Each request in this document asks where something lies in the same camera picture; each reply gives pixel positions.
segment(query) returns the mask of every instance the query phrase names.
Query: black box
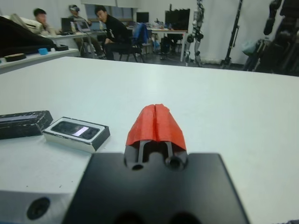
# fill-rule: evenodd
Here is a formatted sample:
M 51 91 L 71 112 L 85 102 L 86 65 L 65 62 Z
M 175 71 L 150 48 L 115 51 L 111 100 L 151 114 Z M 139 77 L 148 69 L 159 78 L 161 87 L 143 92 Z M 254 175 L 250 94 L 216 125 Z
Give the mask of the black box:
M 52 121 L 49 111 L 0 115 L 0 139 L 42 135 Z

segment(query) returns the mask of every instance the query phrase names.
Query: tripod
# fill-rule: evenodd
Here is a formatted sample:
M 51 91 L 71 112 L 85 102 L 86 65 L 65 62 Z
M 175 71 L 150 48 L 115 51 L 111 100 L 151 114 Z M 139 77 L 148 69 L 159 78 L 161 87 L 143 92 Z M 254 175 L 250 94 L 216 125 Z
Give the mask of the tripod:
M 234 23 L 232 35 L 231 35 L 230 41 L 229 41 L 228 52 L 226 54 L 225 59 L 222 60 L 222 62 L 221 62 L 221 68 L 222 69 L 230 67 L 230 64 L 232 62 L 232 59 L 230 57 L 230 53 L 232 51 L 232 48 L 235 47 L 235 42 L 237 40 L 237 36 L 238 36 L 238 33 L 239 33 L 240 26 L 238 25 L 238 23 L 239 23 L 239 19 L 240 19 L 240 13 L 241 13 L 241 8 L 242 8 L 242 3 L 243 3 L 243 0 L 240 0 L 238 11 L 237 11 L 237 15 L 235 17 L 235 23 Z

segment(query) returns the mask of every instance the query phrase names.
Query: chair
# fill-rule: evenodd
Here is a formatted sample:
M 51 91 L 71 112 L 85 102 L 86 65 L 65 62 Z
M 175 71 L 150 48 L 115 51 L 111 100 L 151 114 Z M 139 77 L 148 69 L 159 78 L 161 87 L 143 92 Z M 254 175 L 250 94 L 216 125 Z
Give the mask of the chair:
M 147 28 L 145 24 L 141 23 L 135 29 L 135 32 L 132 37 L 132 44 L 130 45 L 130 47 L 128 49 L 117 50 L 115 52 L 120 54 L 120 60 L 122 58 L 122 55 L 128 55 L 127 62 L 129 61 L 130 54 L 132 54 L 133 57 L 135 58 L 135 61 L 138 62 L 136 54 L 139 54 L 142 62 L 144 63 L 144 58 L 142 55 L 142 44 L 147 42 L 147 39 L 148 39 Z
M 149 48 L 149 51 L 150 51 L 150 48 L 151 48 L 151 53 L 153 53 L 153 43 L 152 43 L 152 40 L 151 40 L 152 30 L 148 30 L 148 35 L 149 35 L 149 38 L 148 38 L 147 43 L 142 44 L 143 48 L 145 49 L 145 54 L 148 53 L 148 48 Z

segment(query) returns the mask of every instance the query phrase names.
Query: phone box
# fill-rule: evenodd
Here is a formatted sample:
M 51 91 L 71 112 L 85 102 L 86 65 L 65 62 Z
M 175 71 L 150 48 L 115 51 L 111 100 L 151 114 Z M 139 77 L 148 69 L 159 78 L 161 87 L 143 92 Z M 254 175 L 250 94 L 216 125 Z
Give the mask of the phone box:
M 43 131 L 47 141 L 94 153 L 110 136 L 109 127 L 62 117 Z
M 52 121 L 49 111 L 0 115 L 0 139 L 42 135 Z

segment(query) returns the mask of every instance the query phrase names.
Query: black metal plate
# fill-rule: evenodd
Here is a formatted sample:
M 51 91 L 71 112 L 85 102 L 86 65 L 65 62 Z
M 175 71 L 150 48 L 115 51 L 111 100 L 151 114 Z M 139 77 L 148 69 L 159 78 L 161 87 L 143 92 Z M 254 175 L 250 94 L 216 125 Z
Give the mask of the black metal plate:
M 181 171 L 159 153 L 138 170 L 123 154 L 93 154 L 64 223 L 120 224 L 124 214 L 135 217 L 129 223 L 249 223 L 218 154 L 190 154 Z

